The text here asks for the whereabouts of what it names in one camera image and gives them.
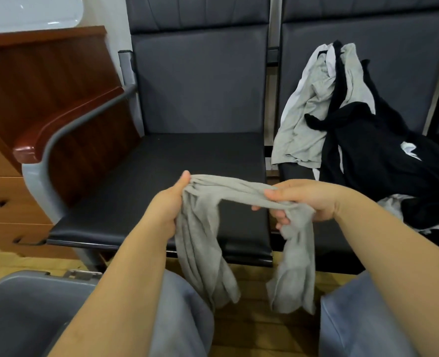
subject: chair armrest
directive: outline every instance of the chair armrest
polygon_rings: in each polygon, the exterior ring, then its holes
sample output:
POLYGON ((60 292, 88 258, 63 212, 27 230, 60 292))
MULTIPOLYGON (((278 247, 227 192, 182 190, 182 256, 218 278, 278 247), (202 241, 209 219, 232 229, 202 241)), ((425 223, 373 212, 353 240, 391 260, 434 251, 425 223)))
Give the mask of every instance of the chair armrest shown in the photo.
POLYGON ((127 98, 134 91, 134 86, 114 87, 40 120, 14 143, 15 159, 21 164, 36 164, 43 158, 49 158, 50 150, 61 137, 127 98))

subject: right hand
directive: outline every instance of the right hand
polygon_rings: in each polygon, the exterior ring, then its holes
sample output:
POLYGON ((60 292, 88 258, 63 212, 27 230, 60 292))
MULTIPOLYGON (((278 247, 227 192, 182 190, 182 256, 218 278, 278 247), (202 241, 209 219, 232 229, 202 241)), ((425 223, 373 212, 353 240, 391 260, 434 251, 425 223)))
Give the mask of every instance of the right hand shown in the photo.
MULTIPOLYGON (((352 189, 344 186, 309 179, 290 179, 274 186, 276 190, 264 190, 264 195, 269 200, 306 203, 316 211, 314 221, 334 218, 340 209, 341 201, 352 192, 352 189)), ((252 207, 252 210, 259 209, 257 206, 252 207)), ((290 223, 284 210, 271 209, 270 213, 278 221, 277 229, 290 223)))

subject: wooden armrest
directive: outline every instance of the wooden armrest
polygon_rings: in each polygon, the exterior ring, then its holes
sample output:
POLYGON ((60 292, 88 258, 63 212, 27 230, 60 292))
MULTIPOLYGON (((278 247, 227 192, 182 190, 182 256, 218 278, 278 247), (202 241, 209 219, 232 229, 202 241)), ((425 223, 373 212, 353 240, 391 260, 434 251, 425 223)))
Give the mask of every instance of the wooden armrest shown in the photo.
POLYGON ((122 87, 105 90, 35 123, 16 140, 13 147, 15 159, 22 164, 39 163, 46 144, 58 130, 123 93, 122 87))

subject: left hand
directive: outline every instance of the left hand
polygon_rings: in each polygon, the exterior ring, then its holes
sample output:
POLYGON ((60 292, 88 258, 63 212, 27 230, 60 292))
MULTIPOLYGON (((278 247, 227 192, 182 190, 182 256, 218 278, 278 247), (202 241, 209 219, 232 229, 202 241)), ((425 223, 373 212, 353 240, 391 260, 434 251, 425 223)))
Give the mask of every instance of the left hand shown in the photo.
POLYGON ((165 242, 173 237, 175 218, 181 208, 181 194, 190 179, 190 173, 185 170, 174 186, 159 192, 150 202, 138 226, 148 229, 153 238, 161 238, 165 242))

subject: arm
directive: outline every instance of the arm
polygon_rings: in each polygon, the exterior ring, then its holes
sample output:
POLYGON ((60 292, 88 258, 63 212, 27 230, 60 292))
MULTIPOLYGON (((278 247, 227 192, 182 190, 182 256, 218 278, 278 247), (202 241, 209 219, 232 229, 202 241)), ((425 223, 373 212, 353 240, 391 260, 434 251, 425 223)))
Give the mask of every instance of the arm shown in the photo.
MULTIPOLYGON (((317 221, 335 218, 420 354, 439 356, 439 247, 352 189, 313 180, 276 186, 264 191, 271 200, 307 203, 317 221)), ((271 213, 279 228, 289 223, 283 211, 271 213)))
POLYGON ((49 357, 148 355, 167 241, 175 234, 174 220, 189 179, 184 172, 152 200, 49 357))

